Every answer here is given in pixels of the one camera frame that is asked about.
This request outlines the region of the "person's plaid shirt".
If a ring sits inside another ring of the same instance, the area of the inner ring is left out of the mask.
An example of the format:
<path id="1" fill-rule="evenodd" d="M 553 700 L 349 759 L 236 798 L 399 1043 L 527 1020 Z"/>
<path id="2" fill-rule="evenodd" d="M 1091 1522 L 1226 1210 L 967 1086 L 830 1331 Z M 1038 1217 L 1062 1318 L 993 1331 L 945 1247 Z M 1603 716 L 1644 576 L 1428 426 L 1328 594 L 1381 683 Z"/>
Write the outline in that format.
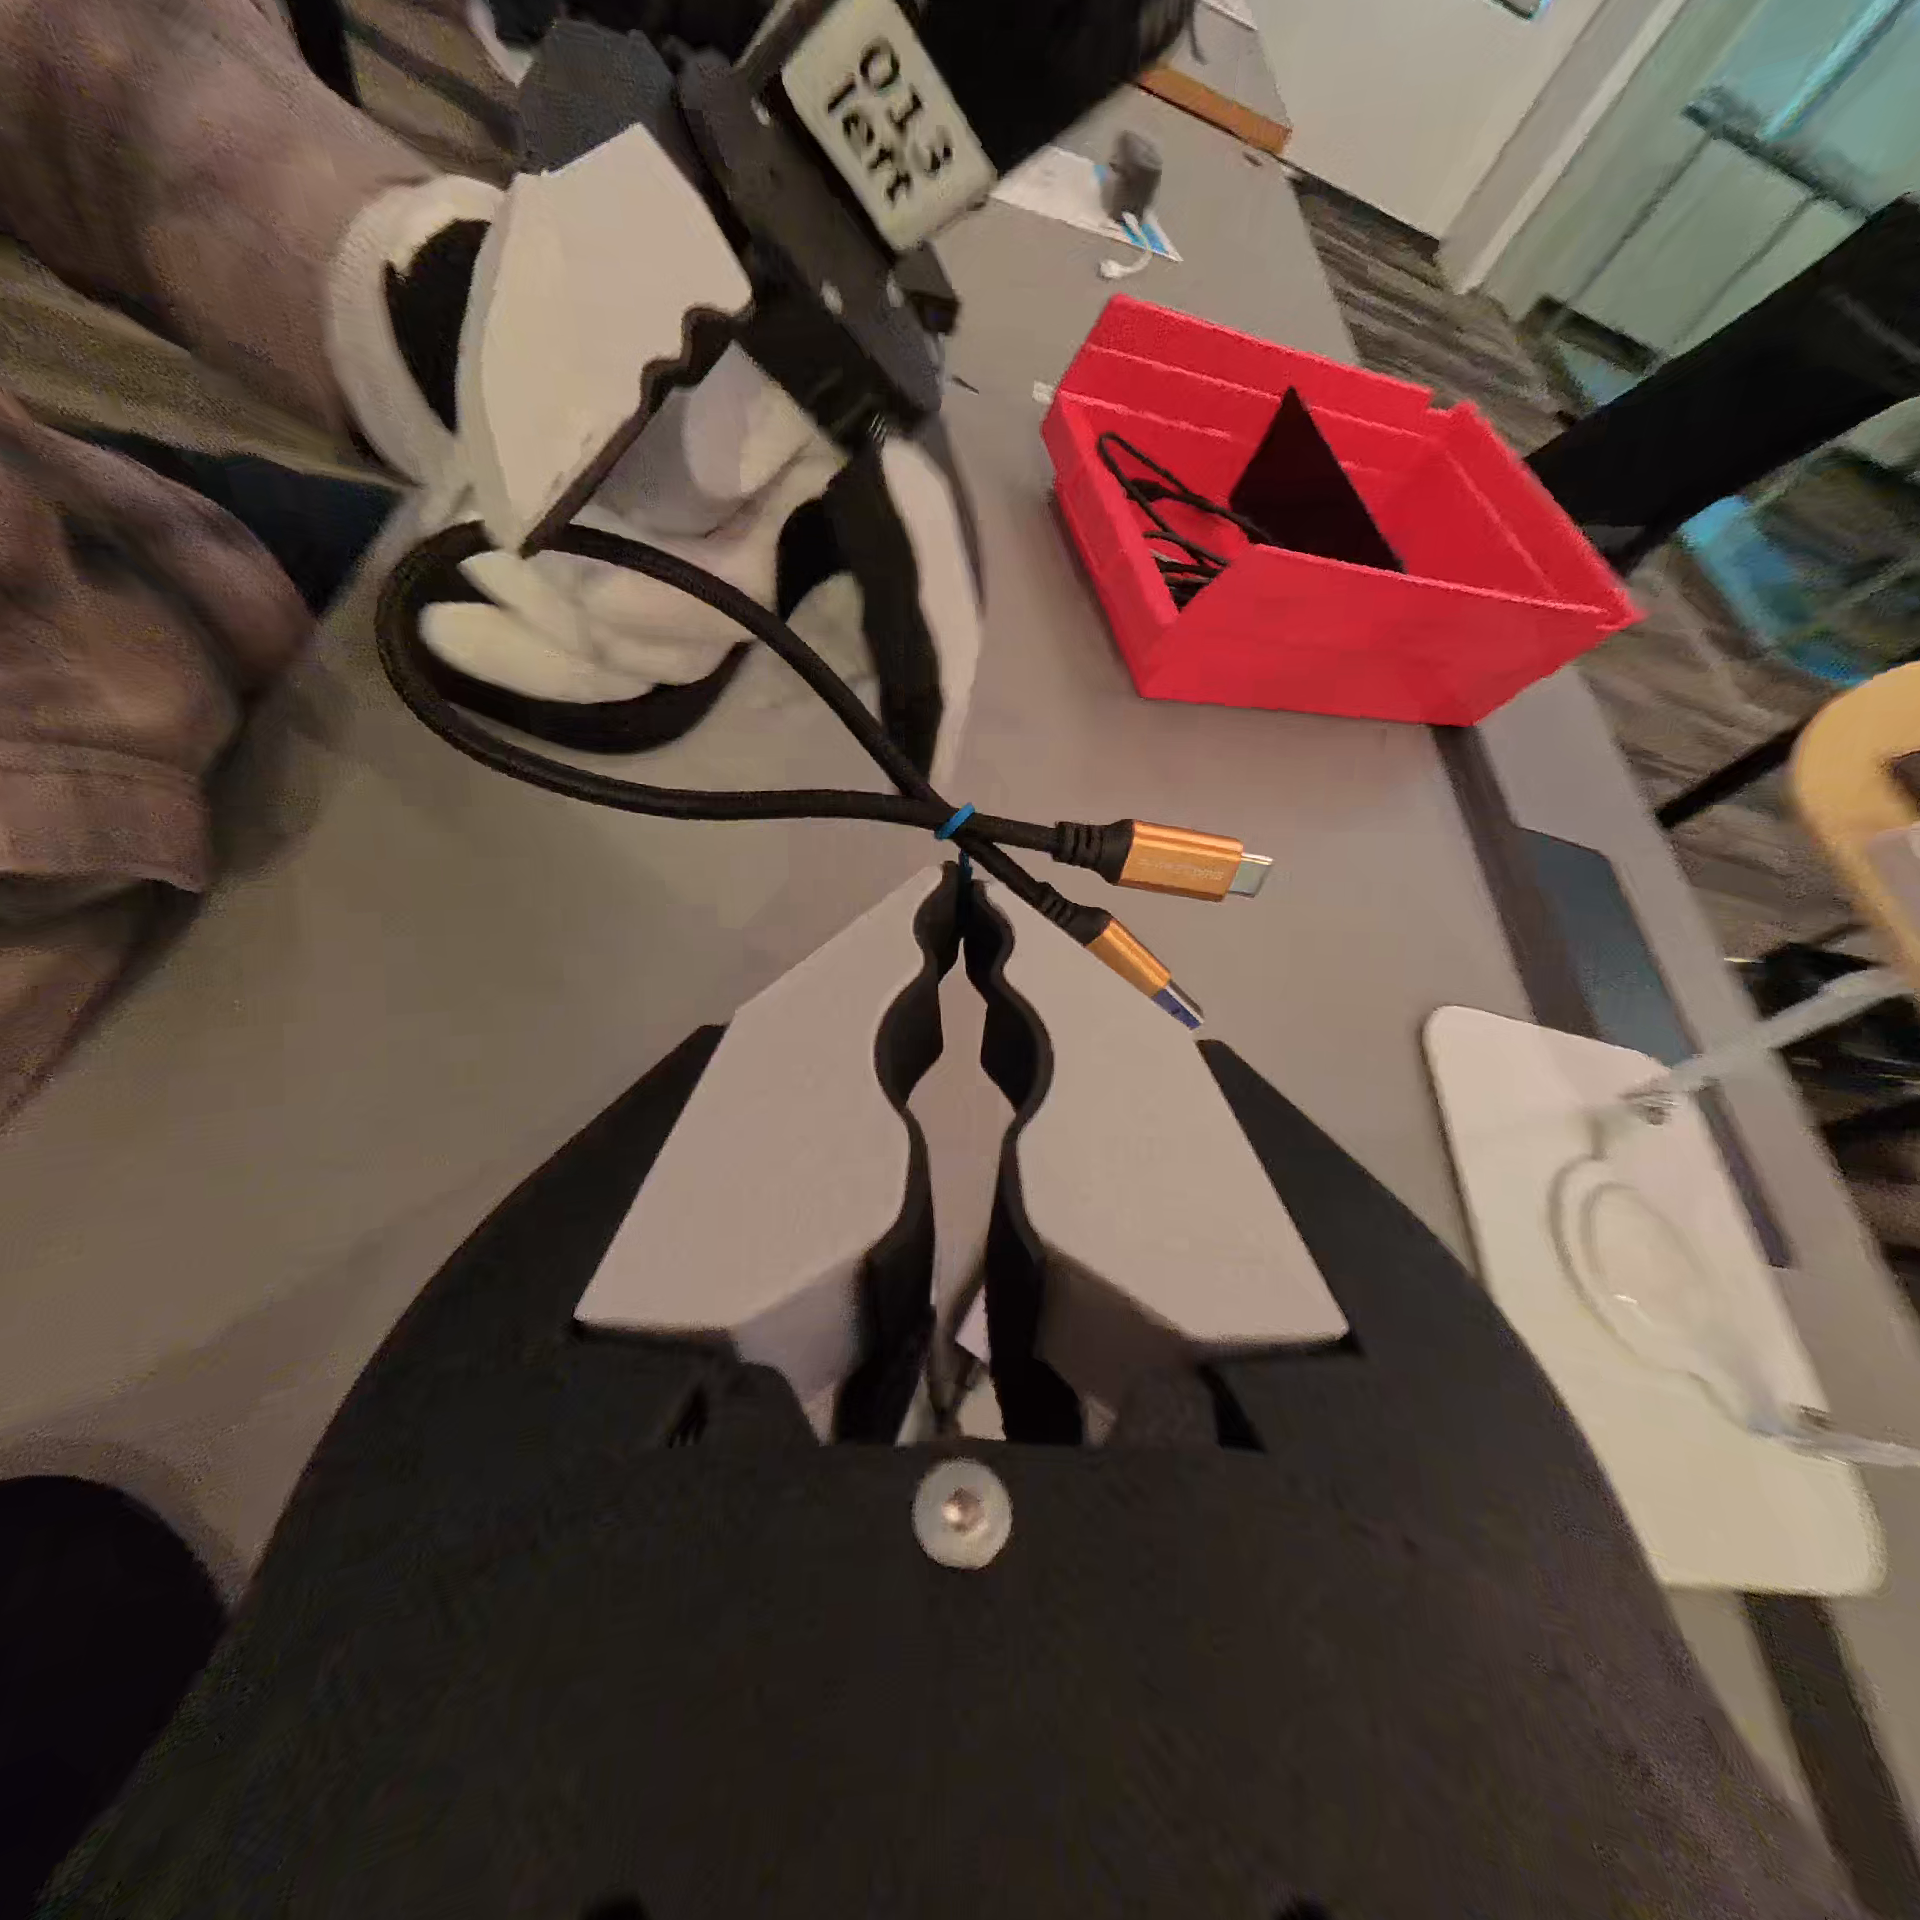
<path id="1" fill-rule="evenodd" d="M 314 613 L 219 502 L 3 400 L 3 1118 L 216 881 L 213 805 Z"/>

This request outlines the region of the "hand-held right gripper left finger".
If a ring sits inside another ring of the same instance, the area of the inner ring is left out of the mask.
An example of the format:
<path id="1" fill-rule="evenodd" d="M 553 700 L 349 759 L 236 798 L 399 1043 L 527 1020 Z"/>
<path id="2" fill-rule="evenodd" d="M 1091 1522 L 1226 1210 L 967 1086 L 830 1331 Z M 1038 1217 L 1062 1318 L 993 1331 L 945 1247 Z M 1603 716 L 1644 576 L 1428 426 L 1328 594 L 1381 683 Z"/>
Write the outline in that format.
<path id="1" fill-rule="evenodd" d="M 930 1331 L 911 1091 L 940 1058 L 957 870 L 930 866 L 740 1006 L 584 1287 L 595 1335 L 784 1378 L 820 1437 L 896 1439 Z"/>

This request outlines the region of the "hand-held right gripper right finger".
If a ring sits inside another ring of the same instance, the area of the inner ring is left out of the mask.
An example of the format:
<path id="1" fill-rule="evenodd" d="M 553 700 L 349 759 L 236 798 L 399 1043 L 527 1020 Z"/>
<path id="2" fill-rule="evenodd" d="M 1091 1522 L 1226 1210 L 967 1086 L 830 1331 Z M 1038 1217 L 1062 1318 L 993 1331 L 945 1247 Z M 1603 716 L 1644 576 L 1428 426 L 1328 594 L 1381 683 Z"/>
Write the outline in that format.
<path id="1" fill-rule="evenodd" d="M 980 1263 L 1009 1443 L 1078 1446 L 1144 1383 L 1348 1340 L 1191 1028 L 993 881 L 964 963 L 1009 1107 Z"/>

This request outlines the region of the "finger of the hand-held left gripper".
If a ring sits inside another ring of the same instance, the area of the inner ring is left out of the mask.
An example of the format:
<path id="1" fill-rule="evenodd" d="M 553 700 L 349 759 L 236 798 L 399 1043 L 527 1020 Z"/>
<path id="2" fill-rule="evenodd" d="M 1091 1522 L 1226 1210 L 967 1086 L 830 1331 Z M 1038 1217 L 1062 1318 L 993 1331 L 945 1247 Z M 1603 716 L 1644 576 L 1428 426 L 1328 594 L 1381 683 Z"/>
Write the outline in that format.
<path id="1" fill-rule="evenodd" d="M 538 552 L 640 439 L 707 326 L 753 304 L 707 196 L 647 127 L 514 181 L 474 266 L 458 470 L 495 548 Z"/>

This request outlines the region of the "red storage bin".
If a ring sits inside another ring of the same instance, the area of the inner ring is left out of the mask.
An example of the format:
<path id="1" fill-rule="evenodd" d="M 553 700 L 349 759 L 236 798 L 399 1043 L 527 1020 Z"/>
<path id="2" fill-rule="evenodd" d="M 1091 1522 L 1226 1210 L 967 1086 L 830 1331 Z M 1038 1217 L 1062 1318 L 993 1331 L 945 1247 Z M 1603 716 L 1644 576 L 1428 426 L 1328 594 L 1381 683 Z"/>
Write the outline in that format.
<path id="1" fill-rule="evenodd" d="M 1470 401 L 1136 298 L 1043 440 L 1146 700 L 1466 730 L 1641 620 Z"/>

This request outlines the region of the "white adjustable stand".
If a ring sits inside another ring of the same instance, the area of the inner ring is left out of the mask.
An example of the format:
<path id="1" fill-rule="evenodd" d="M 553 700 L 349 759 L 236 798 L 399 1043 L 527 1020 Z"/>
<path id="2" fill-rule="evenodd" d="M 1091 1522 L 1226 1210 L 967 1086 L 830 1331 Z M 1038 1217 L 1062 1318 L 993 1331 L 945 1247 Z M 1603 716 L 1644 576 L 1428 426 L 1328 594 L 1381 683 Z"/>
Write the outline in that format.
<path id="1" fill-rule="evenodd" d="M 1425 1026 L 1481 1276 L 1667 1589 L 1871 1596 L 1866 1469 L 1701 1110 L 1651 1055 L 1470 1006 Z"/>

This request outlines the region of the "person's left hand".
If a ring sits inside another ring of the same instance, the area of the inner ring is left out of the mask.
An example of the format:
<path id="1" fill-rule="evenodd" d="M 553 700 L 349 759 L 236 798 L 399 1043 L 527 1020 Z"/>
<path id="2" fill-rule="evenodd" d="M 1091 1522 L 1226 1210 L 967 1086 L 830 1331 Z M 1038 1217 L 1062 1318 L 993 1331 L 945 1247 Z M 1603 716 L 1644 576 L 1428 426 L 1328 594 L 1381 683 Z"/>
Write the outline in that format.
<path id="1" fill-rule="evenodd" d="M 387 188 L 326 272 L 326 358 L 353 429 L 418 486 L 403 633 L 446 697 L 580 754 L 634 759 L 711 708 L 786 708 L 803 683 L 704 594 L 636 568 L 495 548 L 460 473 L 458 362 L 507 196 L 463 176 Z M 847 452 L 743 351 L 610 469 L 571 522 L 640 544 L 786 625 L 945 777 L 980 663 L 980 544 L 945 421 Z"/>

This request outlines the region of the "person's left forearm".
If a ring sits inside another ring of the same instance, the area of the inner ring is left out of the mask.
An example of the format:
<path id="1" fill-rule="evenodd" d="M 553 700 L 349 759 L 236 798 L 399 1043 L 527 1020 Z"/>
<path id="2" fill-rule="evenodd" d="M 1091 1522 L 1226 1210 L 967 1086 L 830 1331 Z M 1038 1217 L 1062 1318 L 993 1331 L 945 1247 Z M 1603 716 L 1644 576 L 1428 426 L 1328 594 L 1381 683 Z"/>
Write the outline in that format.
<path id="1" fill-rule="evenodd" d="M 326 274 L 363 206 L 434 176 L 278 5 L 3 5 L 3 236 L 332 439 Z"/>

